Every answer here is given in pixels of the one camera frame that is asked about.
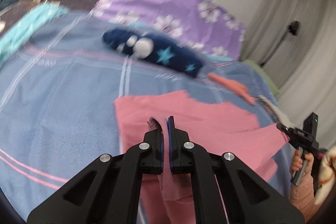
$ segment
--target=dark blue fabric with stars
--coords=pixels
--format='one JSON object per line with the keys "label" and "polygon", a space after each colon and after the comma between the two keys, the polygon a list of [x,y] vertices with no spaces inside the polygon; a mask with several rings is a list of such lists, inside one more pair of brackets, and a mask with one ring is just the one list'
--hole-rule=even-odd
{"label": "dark blue fabric with stars", "polygon": [[121,46],[119,50],[122,53],[133,55],[133,47],[137,42],[132,46],[127,45],[128,39],[132,36],[136,36],[138,41],[142,38],[152,40],[153,50],[147,57],[143,58],[145,61],[184,72],[193,78],[197,77],[199,70],[204,65],[194,52],[186,47],[179,47],[175,39],[165,34],[147,33],[141,36],[133,31],[116,28],[105,32],[103,41],[114,50]]}

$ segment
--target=purple fabric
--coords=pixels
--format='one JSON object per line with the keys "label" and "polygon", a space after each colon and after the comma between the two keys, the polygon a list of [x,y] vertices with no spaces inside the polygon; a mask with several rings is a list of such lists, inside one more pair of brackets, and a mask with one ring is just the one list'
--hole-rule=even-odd
{"label": "purple fabric", "polygon": [[214,56],[239,57],[245,27],[211,0],[100,0],[93,14],[102,20],[146,24],[181,45]]}

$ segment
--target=orange object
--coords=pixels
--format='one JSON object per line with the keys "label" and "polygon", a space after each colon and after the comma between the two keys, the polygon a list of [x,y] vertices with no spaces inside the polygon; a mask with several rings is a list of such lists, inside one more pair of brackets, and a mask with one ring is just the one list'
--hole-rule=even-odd
{"label": "orange object", "polygon": [[214,74],[213,72],[208,73],[208,77],[214,82],[233,91],[234,93],[242,97],[245,101],[247,101],[249,104],[255,104],[254,98],[249,94],[247,87],[242,83],[239,83],[235,80],[223,78],[217,74]]}

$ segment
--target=folded pink cloth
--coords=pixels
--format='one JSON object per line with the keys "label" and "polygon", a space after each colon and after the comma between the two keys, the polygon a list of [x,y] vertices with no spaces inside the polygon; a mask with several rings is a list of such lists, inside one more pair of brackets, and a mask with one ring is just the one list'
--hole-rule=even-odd
{"label": "folded pink cloth", "polygon": [[[195,221],[190,176],[173,175],[169,169],[169,116],[174,116],[176,128],[187,131],[192,142],[217,155],[233,152],[266,181],[277,170],[272,156],[288,141],[275,124],[260,128],[254,114],[230,102],[201,103],[189,98],[185,91],[120,97],[115,100],[115,110],[123,152],[142,142],[148,125],[149,129],[162,129],[163,174],[144,176],[142,184],[141,199],[151,224]],[[158,204],[165,210],[158,210]]]}

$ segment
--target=person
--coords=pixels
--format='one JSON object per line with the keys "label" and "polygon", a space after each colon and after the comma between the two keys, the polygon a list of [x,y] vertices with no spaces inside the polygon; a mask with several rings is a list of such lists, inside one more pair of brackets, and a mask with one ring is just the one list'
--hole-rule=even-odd
{"label": "person", "polygon": [[[292,185],[289,200],[291,204],[303,214],[306,222],[308,222],[318,211],[335,183],[335,174],[333,171],[333,165],[336,164],[334,157],[336,155],[335,152],[336,147],[327,152],[321,161],[318,179],[320,187],[315,196],[314,181],[311,176],[314,156],[311,153],[305,155],[305,159],[308,161],[308,164],[304,170],[300,185],[298,187]],[[302,165],[303,162],[300,157],[300,152],[299,150],[296,150],[293,156],[290,172],[298,171],[302,168]]]}

